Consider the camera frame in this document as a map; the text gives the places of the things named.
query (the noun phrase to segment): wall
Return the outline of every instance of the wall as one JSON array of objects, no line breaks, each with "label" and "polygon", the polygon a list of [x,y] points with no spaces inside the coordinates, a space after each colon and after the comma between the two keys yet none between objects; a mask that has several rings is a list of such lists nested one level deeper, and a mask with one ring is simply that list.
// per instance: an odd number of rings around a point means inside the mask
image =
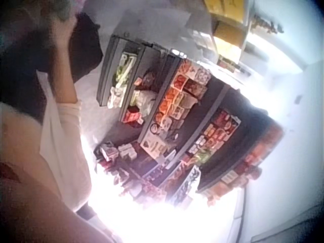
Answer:
[{"label": "wall", "polygon": [[[263,162],[263,173],[247,187],[240,242],[263,233],[320,203],[323,192],[323,62],[304,73],[275,80],[269,114],[285,129]],[[303,95],[299,105],[297,95]]]}]

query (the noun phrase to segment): hand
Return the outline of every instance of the hand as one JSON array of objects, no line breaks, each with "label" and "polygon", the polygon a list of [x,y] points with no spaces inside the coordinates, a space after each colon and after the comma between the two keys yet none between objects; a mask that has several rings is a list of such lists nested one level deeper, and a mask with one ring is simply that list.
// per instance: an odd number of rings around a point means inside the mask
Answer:
[{"label": "hand", "polygon": [[66,21],[60,20],[57,16],[51,17],[51,35],[56,48],[68,48],[75,24],[76,17],[74,15]]}]

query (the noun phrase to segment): woman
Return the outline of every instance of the woman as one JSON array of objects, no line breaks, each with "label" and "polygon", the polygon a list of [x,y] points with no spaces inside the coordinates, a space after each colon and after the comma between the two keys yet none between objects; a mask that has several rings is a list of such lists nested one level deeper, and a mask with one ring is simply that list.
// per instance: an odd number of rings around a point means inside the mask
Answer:
[{"label": "woman", "polygon": [[68,54],[75,23],[75,17],[66,22],[58,18],[51,20],[54,44],[51,85],[46,73],[37,72],[46,97],[43,124],[1,103],[2,163],[30,175],[73,211],[88,200],[91,191],[90,172],[79,133],[80,103]]},{"label": "woman", "polygon": [[43,124],[1,103],[0,222],[10,242],[112,242],[73,213],[91,192],[68,51],[75,23],[51,18],[51,85],[37,72],[46,97]]}]

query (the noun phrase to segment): ceiling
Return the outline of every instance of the ceiling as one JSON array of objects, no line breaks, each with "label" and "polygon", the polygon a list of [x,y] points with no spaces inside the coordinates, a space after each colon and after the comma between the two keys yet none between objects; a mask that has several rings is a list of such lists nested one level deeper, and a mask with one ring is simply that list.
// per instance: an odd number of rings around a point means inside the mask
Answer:
[{"label": "ceiling", "polygon": [[255,8],[283,27],[273,41],[296,59],[306,66],[323,59],[323,16],[312,1],[257,0]]}]

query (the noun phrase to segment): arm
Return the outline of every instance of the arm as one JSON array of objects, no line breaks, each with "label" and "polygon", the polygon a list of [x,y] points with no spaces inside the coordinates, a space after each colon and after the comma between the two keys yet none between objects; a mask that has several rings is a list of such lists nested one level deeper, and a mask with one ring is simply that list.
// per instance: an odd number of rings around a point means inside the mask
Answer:
[{"label": "arm", "polygon": [[74,16],[65,22],[57,17],[52,18],[51,31],[54,42],[52,78],[57,103],[77,103],[68,53],[68,45],[75,24]]}]

